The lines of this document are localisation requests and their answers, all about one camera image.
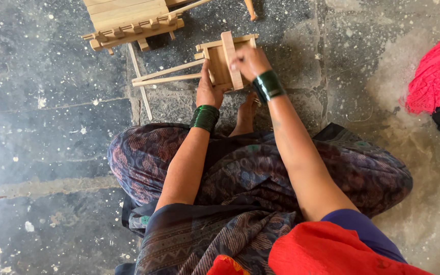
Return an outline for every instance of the pink fabric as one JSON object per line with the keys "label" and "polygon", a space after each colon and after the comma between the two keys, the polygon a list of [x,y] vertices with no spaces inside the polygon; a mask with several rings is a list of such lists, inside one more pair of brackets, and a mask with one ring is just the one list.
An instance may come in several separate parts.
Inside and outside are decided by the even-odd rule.
{"label": "pink fabric", "polygon": [[420,60],[410,82],[405,107],[408,112],[432,114],[440,107],[440,42]]}

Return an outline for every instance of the wooden block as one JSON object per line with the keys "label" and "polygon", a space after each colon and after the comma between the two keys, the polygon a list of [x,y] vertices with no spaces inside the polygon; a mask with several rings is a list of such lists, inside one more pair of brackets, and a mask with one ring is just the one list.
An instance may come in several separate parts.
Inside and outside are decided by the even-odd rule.
{"label": "wooden block", "polygon": [[232,32],[227,31],[223,32],[221,35],[222,43],[223,43],[223,53],[225,54],[225,59],[227,61],[228,71],[230,72],[230,79],[232,80],[232,85],[234,90],[240,90],[244,88],[242,84],[242,75],[240,71],[232,71],[230,70],[230,60],[235,58],[235,46],[234,39],[232,38]]}
{"label": "wooden block", "polygon": [[95,51],[101,51],[103,49],[100,42],[97,41],[96,39],[90,40],[89,44],[91,45],[91,48]]}
{"label": "wooden block", "polygon": [[131,28],[132,28],[134,34],[142,33],[142,26],[140,26],[139,22],[132,23]]}
{"label": "wooden block", "polygon": [[204,59],[205,55],[203,54],[203,52],[200,53],[195,53],[195,59],[199,60],[199,59]]}
{"label": "wooden block", "polygon": [[106,38],[105,35],[101,33],[101,31],[93,33],[93,38],[96,39],[98,42],[106,42],[108,41],[108,38]]}
{"label": "wooden block", "polygon": [[152,79],[152,80],[146,80],[146,81],[136,81],[134,79],[134,80],[132,80],[132,85],[134,87],[137,87],[137,86],[144,86],[144,85],[151,85],[151,84],[158,84],[158,83],[186,80],[186,79],[194,79],[194,78],[201,78],[201,73],[193,73],[193,74],[187,74],[187,75],[165,77],[165,78]]}
{"label": "wooden block", "polygon": [[145,38],[139,39],[137,40],[137,42],[142,51],[150,50],[149,44],[147,43],[147,40],[145,40]]}
{"label": "wooden block", "polygon": [[150,28],[151,29],[158,29],[160,27],[159,21],[157,20],[157,17],[156,18],[150,18],[149,22],[150,22]]}
{"label": "wooden block", "polygon": [[177,22],[177,15],[175,13],[167,16],[167,23],[169,25],[176,24],[176,22]]}
{"label": "wooden block", "polygon": [[122,37],[125,36],[125,33],[122,31],[122,28],[117,27],[117,28],[113,28],[113,29],[112,29],[112,35],[113,35],[115,38],[122,38]]}

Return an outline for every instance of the wooden stick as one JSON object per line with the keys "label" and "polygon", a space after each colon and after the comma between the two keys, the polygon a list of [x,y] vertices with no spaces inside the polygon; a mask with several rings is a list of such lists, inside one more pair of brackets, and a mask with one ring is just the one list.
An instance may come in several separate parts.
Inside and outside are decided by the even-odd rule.
{"label": "wooden stick", "polygon": [[239,70],[233,71],[230,69],[230,60],[235,57],[235,46],[234,39],[232,38],[232,32],[226,31],[221,35],[223,42],[223,53],[225,54],[225,59],[227,60],[228,71],[230,72],[230,78],[232,80],[232,85],[234,86],[234,91],[240,90],[244,88],[244,84],[242,83],[242,76]]}
{"label": "wooden stick", "polygon": [[142,77],[138,77],[138,78],[133,79],[133,81],[144,81],[146,79],[158,77],[158,76],[161,76],[161,75],[164,75],[164,74],[167,74],[167,73],[177,72],[177,71],[182,70],[182,69],[186,69],[186,68],[189,68],[189,67],[193,67],[193,66],[196,66],[196,65],[203,64],[204,61],[205,60],[203,60],[203,59],[196,60],[196,61],[193,61],[193,62],[190,62],[190,63],[186,63],[186,64],[183,64],[183,65],[180,65],[180,66],[176,66],[176,67],[173,67],[173,68],[162,70],[160,72],[155,72],[155,73],[151,73],[151,74],[148,74],[148,75],[144,75]]}
{"label": "wooden stick", "polygon": [[198,7],[199,5],[204,4],[204,3],[207,3],[207,2],[210,2],[210,1],[211,1],[211,0],[200,0],[200,1],[195,2],[195,3],[193,3],[193,4],[187,5],[186,7],[182,7],[182,8],[180,8],[180,9],[173,10],[173,11],[170,12],[170,13],[166,13],[166,14],[164,14],[164,15],[161,15],[161,17],[162,17],[162,16],[165,16],[165,15],[170,15],[170,14],[173,14],[173,13],[181,13],[181,12],[183,12],[183,11],[193,9],[194,7]]}
{"label": "wooden stick", "polygon": [[251,15],[251,21],[254,21],[257,19],[257,15],[254,12],[254,5],[252,4],[252,0],[244,0],[245,5],[247,6],[247,9],[249,11],[249,14]]}
{"label": "wooden stick", "polygon": [[152,79],[152,80],[146,80],[146,81],[135,81],[135,79],[134,79],[134,80],[132,80],[132,85],[134,87],[137,87],[137,86],[159,84],[159,83],[164,83],[164,82],[186,80],[186,79],[193,79],[193,78],[201,78],[201,73],[194,73],[194,74],[187,74],[187,75],[180,75],[180,76],[173,76],[173,77],[165,77],[165,78]]}
{"label": "wooden stick", "polygon": [[[135,74],[137,77],[140,77],[140,71],[138,69],[137,56],[135,55],[135,49],[133,45],[129,43],[129,51],[131,55],[131,61],[133,63],[133,68],[135,69]],[[140,92],[142,93],[142,100],[144,101],[145,110],[147,110],[147,116],[149,120],[152,121],[152,111],[150,111],[149,99],[147,98],[147,94],[145,93],[145,89],[143,86],[140,87]]]}

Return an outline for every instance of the wooden peg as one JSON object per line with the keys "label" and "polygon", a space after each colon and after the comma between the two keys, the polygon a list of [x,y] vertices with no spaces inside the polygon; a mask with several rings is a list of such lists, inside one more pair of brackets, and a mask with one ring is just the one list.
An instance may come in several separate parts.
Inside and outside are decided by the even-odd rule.
{"label": "wooden peg", "polygon": [[167,23],[169,25],[176,24],[176,22],[177,22],[177,15],[175,13],[167,16]]}
{"label": "wooden peg", "polygon": [[101,33],[101,31],[93,33],[93,39],[96,39],[98,42],[106,42],[108,38]]}
{"label": "wooden peg", "polygon": [[139,39],[137,40],[137,42],[142,51],[150,50],[149,44],[147,43],[147,40],[145,40],[145,38]]}
{"label": "wooden peg", "polygon": [[257,19],[257,15],[254,12],[254,5],[252,4],[252,0],[244,0],[245,5],[247,6],[247,9],[249,10],[249,14],[251,15],[251,21],[254,21]]}
{"label": "wooden peg", "polygon": [[137,22],[137,23],[132,23],[132,24],[131,24],[131,28],[133,29],[133,33],[134,33],[134,34],[142,33],[142,26],[140,25],[139,22]]}
{"label": "wooden peg", "polygon": [[103,46],[101,46],[101,43],[97,41],[96,39],[90,40],[89,44],[91,45],[91,48],[95,51],[101,51],[103,49]]}
{"label": "wooden peg", "polygon": [[157,17],[150,18],[149,22],[150,22],[151,29],[158,29],[160,27],[159,20],[157,20]]}
{"label": "wooden peg", "polygon": [[113,28],[112,29],[113,36],[116,38],[121,38],[125,36],[125,33],[123,32],[122,28]]}

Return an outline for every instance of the green bangle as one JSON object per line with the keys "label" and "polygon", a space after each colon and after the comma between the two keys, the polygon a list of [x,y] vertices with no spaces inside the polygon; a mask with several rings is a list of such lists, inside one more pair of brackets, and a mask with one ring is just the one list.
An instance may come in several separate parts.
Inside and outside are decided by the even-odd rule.
{"label": "green bangle", "polygon": [[211,133],[215,129],[219,117],[220,111],[217,108],[211,105],[201,105],[196,108],[192,116],[190,128],[199,127]]}
{"label": "green bangle", "polygon": [[273,70],[262,73],[252,81],[252,84],[262,103],[267,103],[273,97],[286,94],[286,90],[281,85],[278,75]]}

